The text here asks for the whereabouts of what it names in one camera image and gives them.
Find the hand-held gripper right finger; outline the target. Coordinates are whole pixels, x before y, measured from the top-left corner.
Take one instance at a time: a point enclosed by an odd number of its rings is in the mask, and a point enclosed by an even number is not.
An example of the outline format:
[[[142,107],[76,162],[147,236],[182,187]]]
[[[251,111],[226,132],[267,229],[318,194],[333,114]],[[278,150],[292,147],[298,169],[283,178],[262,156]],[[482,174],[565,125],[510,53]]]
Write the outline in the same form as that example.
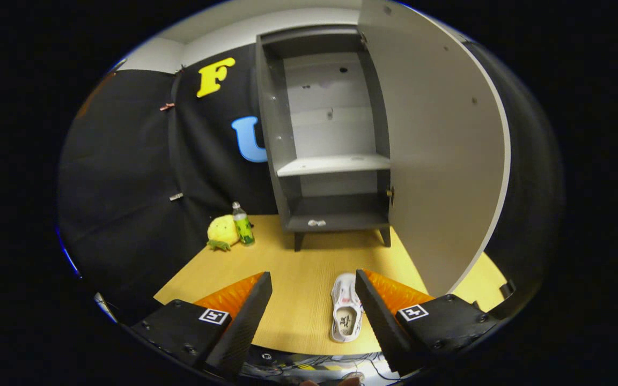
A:
[[[370,270],[356,271],[355,289],[390,371],[401,375],[453,361],[500,325],[456,295],[434,298]]]

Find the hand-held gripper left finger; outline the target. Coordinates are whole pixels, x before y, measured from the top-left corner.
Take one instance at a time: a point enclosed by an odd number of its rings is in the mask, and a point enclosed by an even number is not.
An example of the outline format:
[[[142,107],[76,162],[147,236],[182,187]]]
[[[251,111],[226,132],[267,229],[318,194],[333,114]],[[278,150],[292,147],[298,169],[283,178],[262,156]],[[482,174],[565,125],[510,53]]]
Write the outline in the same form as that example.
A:
[[[186,371],[236,380],[273,292],[262,271],[201,300],[172,300],[128,327],[145,347]]]

